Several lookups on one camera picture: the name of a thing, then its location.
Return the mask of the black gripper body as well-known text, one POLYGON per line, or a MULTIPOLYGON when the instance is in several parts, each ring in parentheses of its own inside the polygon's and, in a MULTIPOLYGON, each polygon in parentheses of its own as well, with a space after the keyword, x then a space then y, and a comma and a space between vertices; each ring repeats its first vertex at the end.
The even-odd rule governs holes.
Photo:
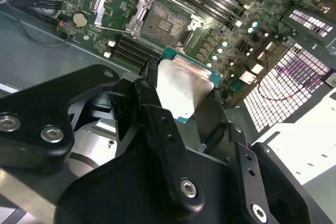
POLYGON ((135 144, 72 183, 61 196, 56 223, 247 223, 238 168, 188 150, 199 207, 174 203, 145 134, 135 144))

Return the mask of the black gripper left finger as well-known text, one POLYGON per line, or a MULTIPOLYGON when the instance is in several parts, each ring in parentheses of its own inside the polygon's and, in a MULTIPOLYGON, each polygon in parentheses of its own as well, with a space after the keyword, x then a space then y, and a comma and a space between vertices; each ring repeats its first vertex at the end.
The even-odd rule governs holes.
POLYGON ((170 111, 162 108, 147 80, 120 79, 104 65, 92 65, 1 99, 1 166, 31 173, 60 170, 75 130, 94 121, 96 101, 106 95, 117 134, 130 149, 137 135, 163 168, 169 194, 184 209, 199 207, 191 161, 170 111))

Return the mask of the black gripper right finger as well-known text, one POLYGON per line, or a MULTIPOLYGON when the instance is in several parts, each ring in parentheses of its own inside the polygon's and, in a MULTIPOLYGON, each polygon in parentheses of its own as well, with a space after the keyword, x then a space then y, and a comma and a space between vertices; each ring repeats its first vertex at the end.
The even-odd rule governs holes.
POLYGON ((332 222, 268 145, 248 143, 214 93, 204 101, 204 127, 205 152, 229 168, 234 223, 332 222))

